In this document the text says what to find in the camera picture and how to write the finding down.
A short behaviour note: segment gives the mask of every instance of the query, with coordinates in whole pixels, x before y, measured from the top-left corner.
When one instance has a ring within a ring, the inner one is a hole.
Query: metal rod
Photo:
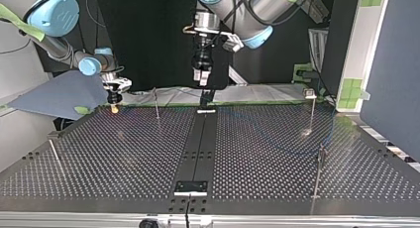
[[[54,154],[55,158],[58,161],[60,161],[61,159],[59,158],[58,153],[56,152],[55,145],[53,144],[53,140],[49,140],[49,142],[50,142],[50,145],[52,146],[52,151],[53,151],[53,154]]]
[[[154,95],[155,95],[155,109],[157,111],[157,118],[160,119],[160,116],[158,114],[158,94],[157,94],[156,88],[154,88]]]
[[[316,103],[316,98],[314,98],[314,99],[313,99],[313,102],[312,102],[311,125],[310,125],[310,127],[309,127],[311,131],[312,131],[312,123],[313,123],[313,120],[314,120],[315,103]]]

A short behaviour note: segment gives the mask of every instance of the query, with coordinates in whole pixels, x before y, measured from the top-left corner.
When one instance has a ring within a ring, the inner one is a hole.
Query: black backdrop
[[[196,0],[97,0],[116,57],[134,81],[132,90],[165,86],[197,86],[192,80],[190,25]],[[209,80],[214,89],[229,82],[229,57],[219,46]]]

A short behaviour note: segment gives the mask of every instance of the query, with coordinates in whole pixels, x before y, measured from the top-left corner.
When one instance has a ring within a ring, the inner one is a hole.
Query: white wall
[[[380,6],[359,6],[349,43],[349,50],[346,56],[339,92],[342,90],[343,80],[345,78],[362,79],[362,90],[366,89],[387,3],[388,0],[382,0]],[[363,101],[359,100],[356,109],[340,109],[340,111],[359,113],[361,112],[362,104]]]
[[[0,53],[27,41],[14,26],[0,22]],[[0,106],[48,80],[32,43],[16,53],[0,55]],[[52,117],[0,109],[0,171],[41,145],[53,130]]]

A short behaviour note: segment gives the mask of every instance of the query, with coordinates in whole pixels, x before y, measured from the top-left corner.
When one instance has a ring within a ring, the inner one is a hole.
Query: black cable
[[[4,55],[4,54],[10,54],[10,53],[14,53],[14,52],[18,52],[18,51],[20,51],[20,50],[23,50],[24,48],[26,48],[28,45],[29,45],[29,43],[31,42],[31,40],[28,40],[26,43],[25,43],[25,45],[24,46],[22,46],[22,47],[19,47],[19,48],[17,48],[17,49],[14,49],[14,50],[11,50],[11,51],[7,51],[7,52],[0,52],[0,55]]]
[[[81,45],[82,45],[83,49],[87,51],[86,42],[84,41],[84,37],[83,37],[83,31],[81,30],[80,20],[77,23],[77,26],[78,26],[78,30],[79,30],[79,34],[80,34]]]
[[[0,18],[0,22],[11,23],[9,20],[4,19],[4,18]]]
[[[96,21],[98,22],[99,21],[99,7],[98,7],[98,5],[96,5]],[[95,34],[96,34],[96,36],[95,36],[95,49],[97,49],[98,48],[98,45],[99,45],[99,25],[98,24],[95,24]]]
[[[232,19],[232,34],[235,34],[235,28],[236,28],[236,12],[238,10],[237,8],[237,0],[233,0],[234,2],[234,13],[233,13],[233,19]]]
[[[185,210],[185,224],[186,228],[189,228],[189,217],[188,217],[188,211],[189,211],[189,202],[191,200],[191,195],[188,197],[188,203],[186,204],[186,210]]]
[[[313,3],[313,0],[311,0],[311,2],[310,2],[310,4],[309,4],[309,10],[308,10],[308,13],[310,13],[311,12],[311,8],[312,8],[312,3]],[[315,67],[315,71],[317,72],[317,74],[318,74],[318,77],[319,77],[319,80],[321,81],[321,83],[324,85],[324,88],[325,88],[325,90],[327,91],[327,93],[328,93],[328,95],[330,95],[331,96],[331,99],[333,100],[333,102],[334,102],[334,109],[337,107],[337,101],[336,101],[336,99],[335,99],[335,96],[331,93],[331,91],[328,89],[328,87],[327,87],[327,84],[325,83],[325,81],[324,81],[324,79],[322,78],[322,76],[321,76],[321,70],[319,70],[319,68],[318,68],[318,65],[315,63],[315,56],[313,55],[313,52],[312,52],[312,46],[311,46],[311,44],[309,43],[309,54],[311,55],[311,59],[312,59],[312,61],[314,62],[314,67]]]
[[[248,0],[242,0],[242,2],[244,3],[245,7],[247,8],[248,12],[253,16],[254,19],[256,19],[259,23],[266,25],[266,26],[279,26],[281,24],[286,23],[288,20],[290,20],[292,17],[294,17],[294,15],[297,14],[297,12],[299,12],[300,8],[303,6],[303,4],[306,2],[306,0],[303,0],[301,4],[298,5],[298,7],[296,8],[296,10],[294,10],[287,18],[285,18],[284,20],[281,20],[279,22],[275,22],[275,23],[270,23],[267,22],[263,19],[261,19],[256,12],[254,12],[253,8],[250,5],[250,2]]]

